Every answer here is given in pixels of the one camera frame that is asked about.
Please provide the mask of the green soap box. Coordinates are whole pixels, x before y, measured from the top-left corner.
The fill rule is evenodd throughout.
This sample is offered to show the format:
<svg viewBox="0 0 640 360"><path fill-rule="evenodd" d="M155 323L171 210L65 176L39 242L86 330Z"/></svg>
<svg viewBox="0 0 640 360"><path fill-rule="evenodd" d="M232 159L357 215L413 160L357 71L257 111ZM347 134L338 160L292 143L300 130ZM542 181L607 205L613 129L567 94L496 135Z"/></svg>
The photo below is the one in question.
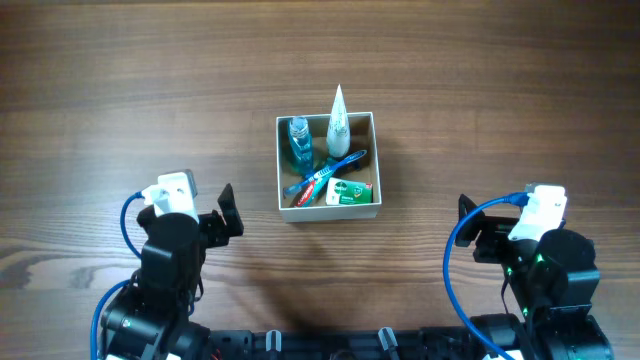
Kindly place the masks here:
<svg viewBox="0 0 640 360"><path fill-rule="evenodd" d="M328 206L370 204L373 202L373 186L371 183L331 177L325 201Z"/></svg>

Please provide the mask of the teal toothpaste tube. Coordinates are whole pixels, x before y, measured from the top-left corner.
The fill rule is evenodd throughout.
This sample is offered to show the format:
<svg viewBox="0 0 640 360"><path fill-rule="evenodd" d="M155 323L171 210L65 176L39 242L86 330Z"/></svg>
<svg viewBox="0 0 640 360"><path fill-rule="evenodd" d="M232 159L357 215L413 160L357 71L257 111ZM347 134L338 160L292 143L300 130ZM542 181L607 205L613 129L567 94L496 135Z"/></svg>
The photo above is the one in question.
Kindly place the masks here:
<svg viewBox="0 0 640 360"><path fill-rule="evenodd" d="M325 162L325 166L332 165L332 164L335 164L337 162L338 162L337 160L329 158ZM314 180L309 185L307 185L305 187L305 189L303 190L301 196L295 202L295 207L296 208L310 207L312 205L312 203L314 202L314 200L316 199L316 197L324 189L325 185L328 183L329 179L331 178L331 176L334 173L335 172L330 173L329 175L321 178L320 180Z"/></svg>

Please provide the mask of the blue mouthwash bottle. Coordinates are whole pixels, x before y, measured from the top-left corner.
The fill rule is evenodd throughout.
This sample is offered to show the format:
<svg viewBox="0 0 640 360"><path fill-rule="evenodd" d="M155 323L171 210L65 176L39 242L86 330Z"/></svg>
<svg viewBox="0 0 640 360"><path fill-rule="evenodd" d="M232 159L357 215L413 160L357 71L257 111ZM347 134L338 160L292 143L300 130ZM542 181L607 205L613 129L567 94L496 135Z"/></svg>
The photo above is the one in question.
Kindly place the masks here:
<svg viewBox="0 0 640 360"><path fill-rule="evenodd" d="M288 137L297 171L307 176L314 170L312 135L308 120L295 116L288 123Z"/></svg>

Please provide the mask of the white lotion tube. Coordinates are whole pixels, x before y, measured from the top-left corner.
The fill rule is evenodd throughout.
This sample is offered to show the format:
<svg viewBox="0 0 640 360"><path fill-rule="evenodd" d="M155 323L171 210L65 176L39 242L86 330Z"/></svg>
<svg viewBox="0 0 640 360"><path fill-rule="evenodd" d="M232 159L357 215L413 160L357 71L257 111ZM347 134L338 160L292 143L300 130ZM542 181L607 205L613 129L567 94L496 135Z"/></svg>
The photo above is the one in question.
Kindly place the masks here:
<svg viewBox="0 0 640 360"><path fill-rule="evenodd" d="M341 85L338 85L326 136L329 155L333 158L344 157L349 151L350 138L348 112Z"/></svg>

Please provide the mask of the blue white toothbrush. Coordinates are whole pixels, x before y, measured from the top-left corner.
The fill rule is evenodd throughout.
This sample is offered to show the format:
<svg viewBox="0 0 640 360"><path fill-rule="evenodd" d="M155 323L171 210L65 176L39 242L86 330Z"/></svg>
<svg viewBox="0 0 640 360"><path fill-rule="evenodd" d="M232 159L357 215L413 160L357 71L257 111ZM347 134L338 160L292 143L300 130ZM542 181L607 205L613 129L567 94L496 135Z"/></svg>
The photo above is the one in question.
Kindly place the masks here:
<svg viewBox="0 0 640 360"><path fill-rule="evenodd" d="M366 150L359 150L350 154L349 156L347 156L346 158L344 158L343 160L335 164L325 166L324 168L315 172L314 174L312 174L302 182L299 182L297 184L284 188L283 196L287 197L287 196L294 196L298 194L305 186L309 185L312 181L320 180L321 178L329 175L330 173L333 173L342 167L345 167L351 163L358 161L359 159L364 157L366 154L367 154Z"/></svg>

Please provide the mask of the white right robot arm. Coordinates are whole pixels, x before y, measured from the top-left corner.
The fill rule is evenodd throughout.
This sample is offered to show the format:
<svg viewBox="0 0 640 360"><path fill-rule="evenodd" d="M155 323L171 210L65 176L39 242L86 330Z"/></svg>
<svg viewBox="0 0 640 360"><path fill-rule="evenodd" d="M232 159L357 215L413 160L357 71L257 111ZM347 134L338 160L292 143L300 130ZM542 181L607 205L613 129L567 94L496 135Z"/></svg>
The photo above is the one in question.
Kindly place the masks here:
<svg viewBox="0 0 640 360"><path fill-rule="evenodd" d="M569 230L561 187L538 186L482 204L458 200L459 219L445 245L473 245L477 263L497 264L502 288L519 310L469 316L456 297L450 271L445 290L463 327L457 332L466 359L611 359L611 344L591 315L600 281L592 240Z"/></svg>

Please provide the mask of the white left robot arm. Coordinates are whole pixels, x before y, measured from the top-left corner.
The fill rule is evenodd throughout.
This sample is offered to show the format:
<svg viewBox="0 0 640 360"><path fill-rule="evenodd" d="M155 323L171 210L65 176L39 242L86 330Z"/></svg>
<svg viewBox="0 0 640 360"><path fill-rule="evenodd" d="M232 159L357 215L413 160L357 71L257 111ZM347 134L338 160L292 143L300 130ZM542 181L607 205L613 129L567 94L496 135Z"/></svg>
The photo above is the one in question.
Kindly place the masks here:
<svg viewBox="0 0 640 360"><path fill-rule="evenodd" d="M164 214L151 197L166 190L145 190L147 207L137 216L147 241L139 252L141 267L103 295L90 330L92 359L218 359L211 330L189 320L204 294L201 277L206 250L241 236L244 226L233 188L218 197L220 209L190 215Z"/></svg>

